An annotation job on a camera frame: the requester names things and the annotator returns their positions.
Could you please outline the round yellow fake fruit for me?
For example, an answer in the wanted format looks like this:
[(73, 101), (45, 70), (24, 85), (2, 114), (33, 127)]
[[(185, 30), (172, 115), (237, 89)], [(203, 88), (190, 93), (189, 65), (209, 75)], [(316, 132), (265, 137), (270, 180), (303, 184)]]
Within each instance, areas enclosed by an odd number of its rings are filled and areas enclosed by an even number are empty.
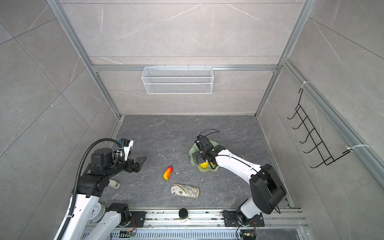
[(210, 166), (210, 163), (209, 163), (209, 162), (204, 162), (204, 163), (202, 163), (202, 164), (199, 164), (199, 166), (200, 166), (201, 168), (203, 168), (203, 169), (206, 169), (207, 167)]

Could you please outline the red yellow fake mango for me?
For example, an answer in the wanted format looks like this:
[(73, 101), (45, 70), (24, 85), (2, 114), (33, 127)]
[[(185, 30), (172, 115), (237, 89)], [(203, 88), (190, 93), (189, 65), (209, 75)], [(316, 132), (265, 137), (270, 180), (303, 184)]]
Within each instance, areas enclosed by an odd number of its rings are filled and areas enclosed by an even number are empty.
[(164, 180), (168, 181), (170, 176), (171, 176), (171, 174), (172, 174), (172, 172), (173, 172), (173, 168), (172, 167), (168, 167), (166, 169), (166, 171), (164, 172), (164, 174), (163, 174)]

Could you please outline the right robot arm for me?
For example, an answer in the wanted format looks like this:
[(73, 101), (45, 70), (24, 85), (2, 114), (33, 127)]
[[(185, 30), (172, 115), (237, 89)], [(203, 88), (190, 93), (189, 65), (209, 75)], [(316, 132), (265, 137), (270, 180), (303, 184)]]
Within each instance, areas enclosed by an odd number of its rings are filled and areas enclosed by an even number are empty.
[(194, 146), (198, 150), (191, 154), (191, 159), (198, 167), (212, 171), (224, 168), (249, 184), (252, 197), (236, 210), (235, 219), (241, 225), (250, 225), (261, 214), (281, 212), (279, 203), (286, 197), (287, 190), (272, 165), (248, 162), (225, 147), (214, 145), (206, 136), (196, 140)]

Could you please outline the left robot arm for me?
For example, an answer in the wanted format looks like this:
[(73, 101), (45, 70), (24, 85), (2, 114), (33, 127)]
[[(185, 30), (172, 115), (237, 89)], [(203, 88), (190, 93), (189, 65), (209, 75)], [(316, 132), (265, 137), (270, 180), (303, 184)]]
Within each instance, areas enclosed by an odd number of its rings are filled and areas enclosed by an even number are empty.
[[(147, 157), (129, 159), (133, 141), (102, 138), (93, 142), (84, 153), (75, 177), (72, 197), (66, 215), (55, 235), (56, 240), (79, 240), (94, 207), (111, 177), (121, 173), (138, 173)], [(105, 240), (117, 227), (142, 228), (146, 212), (131, 212), (128, 204), (112, 203), (88, 235), (89, 240)]]

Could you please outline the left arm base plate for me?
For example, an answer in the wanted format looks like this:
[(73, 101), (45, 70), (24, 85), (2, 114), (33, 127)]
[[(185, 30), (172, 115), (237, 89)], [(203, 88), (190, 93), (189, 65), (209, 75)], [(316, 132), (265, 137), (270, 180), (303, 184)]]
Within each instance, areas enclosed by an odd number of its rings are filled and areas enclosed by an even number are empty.
[(146, 214), (147, 212), (145, 211), (122, 213), (121, 214), (122, 220), (119, 224), (119, 227), (131, 228), (131, 229), (133, 227), (142, 228), (146, 220)]

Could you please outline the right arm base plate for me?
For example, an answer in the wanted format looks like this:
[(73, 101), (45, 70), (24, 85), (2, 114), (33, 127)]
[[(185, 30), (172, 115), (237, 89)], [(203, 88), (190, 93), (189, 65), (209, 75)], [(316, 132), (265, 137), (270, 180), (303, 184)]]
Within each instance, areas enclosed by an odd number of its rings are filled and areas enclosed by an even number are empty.
[(264, 227), (265, 222), (262, 214), (255, 215), (252, 219), (247, 218), (240, 211), (223, 210), (222, 216), (224, 218), (226, 227), (240, 227), (240, 226), (253, 226)]

